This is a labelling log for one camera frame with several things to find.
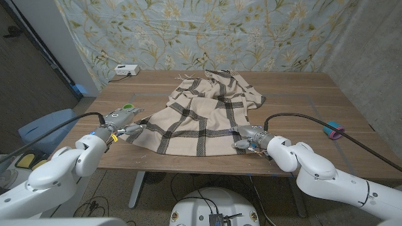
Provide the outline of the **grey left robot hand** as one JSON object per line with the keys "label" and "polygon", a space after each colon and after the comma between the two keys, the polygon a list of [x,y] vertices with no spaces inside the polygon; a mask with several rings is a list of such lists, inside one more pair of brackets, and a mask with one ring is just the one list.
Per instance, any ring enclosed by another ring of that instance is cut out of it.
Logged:
{"label": "grey left robot hand", "polygon": [[141,132],[146,125],[133,124],[131,125],[134,117],[140,112],[144,111],[143,108],[129,108],[117,109],[114,112],[104,116],[105,123],[95,129],[94,135],[107,141],[112,134],[127,134],[133,135]]}

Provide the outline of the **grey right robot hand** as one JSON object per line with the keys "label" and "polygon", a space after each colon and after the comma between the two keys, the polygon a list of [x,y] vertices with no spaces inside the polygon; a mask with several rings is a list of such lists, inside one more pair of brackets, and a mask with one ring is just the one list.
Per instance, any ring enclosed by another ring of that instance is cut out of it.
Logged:
{"label": "grey right robot hand", "polygon": [[232,144],[233,148],[255,150],[266,149],[274,136],[263,129],[262,126],[234,126],[232,132],[240,135],[241,139]]}

